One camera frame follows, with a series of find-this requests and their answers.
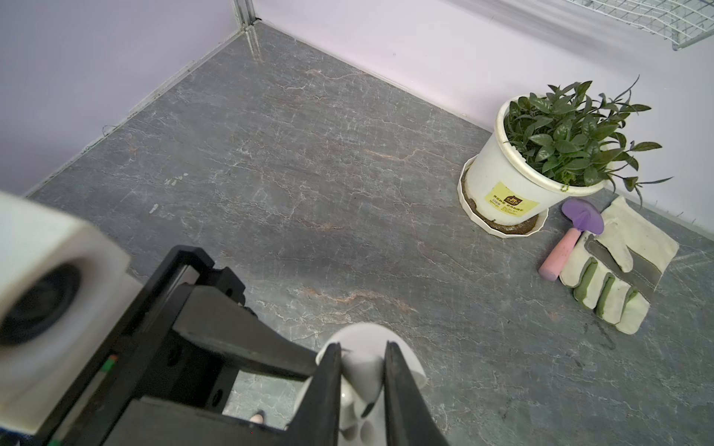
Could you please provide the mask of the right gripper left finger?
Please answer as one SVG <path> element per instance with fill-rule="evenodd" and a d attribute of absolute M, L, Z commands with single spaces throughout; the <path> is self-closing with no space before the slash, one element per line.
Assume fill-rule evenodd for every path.
<path fill-rule="evenodd" d="M 338 444 L 341 400 L 341 347 L 332 343 L 312 377 L 286 431 L 286 445 Z"/>

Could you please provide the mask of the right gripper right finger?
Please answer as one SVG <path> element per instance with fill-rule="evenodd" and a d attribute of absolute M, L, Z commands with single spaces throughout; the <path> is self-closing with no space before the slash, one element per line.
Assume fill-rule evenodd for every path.
<path fill-rule="evenodd" d="M 386 345 L 384 402 L 387 444 L 390 446 L 448 446 L 434 423 L 405 357 L 395 342 Z"/>

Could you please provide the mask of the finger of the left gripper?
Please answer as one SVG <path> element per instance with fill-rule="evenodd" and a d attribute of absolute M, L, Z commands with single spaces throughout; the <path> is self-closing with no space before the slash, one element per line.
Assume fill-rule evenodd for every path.
<path fill-rule="evenodd" d="M 251 374 L 304 381 L 317 369 L 314 351 L 282 337 L 216 288 L 193 288 L 173 330 Z"/>

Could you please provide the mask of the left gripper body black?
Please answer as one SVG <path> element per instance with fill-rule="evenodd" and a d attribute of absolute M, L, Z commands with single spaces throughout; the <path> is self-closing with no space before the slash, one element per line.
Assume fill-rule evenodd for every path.
<path fill-rule="evenodd" d="M 48 420 L 36 445 L 275 445 L 277 430 L 223 410 L 245 372 L 173 330 L 208 286 L 248 308 L 245 286 L 198 247 L 176 246 L 138 293 Z"/>

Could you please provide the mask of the white earbud charging case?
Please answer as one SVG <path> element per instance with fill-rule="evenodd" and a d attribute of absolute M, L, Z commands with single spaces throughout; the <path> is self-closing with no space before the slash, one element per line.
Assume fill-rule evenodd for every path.
<path fill-rule="evenodd" d="M 427 377 L 413 349 L 392 330 L 375 323 L 355 323 L 333 334 L 318 351 L 321 362 L 327 347 L 341 347 L 339 445 L 385 445 L 384 359 L 387 344 L 396 343 L 408 370 L 422 390 Z"/>

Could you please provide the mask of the white earbud one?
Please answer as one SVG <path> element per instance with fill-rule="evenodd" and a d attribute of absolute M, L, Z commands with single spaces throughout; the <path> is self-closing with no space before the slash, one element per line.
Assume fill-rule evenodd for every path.
<path fill-rule="evenodd" d="M 353 389 L 355 414 L 367 418 L 383 387 L 384 359 L 372 353 L 351 350 L 342 357 L 341 371 Z"/>

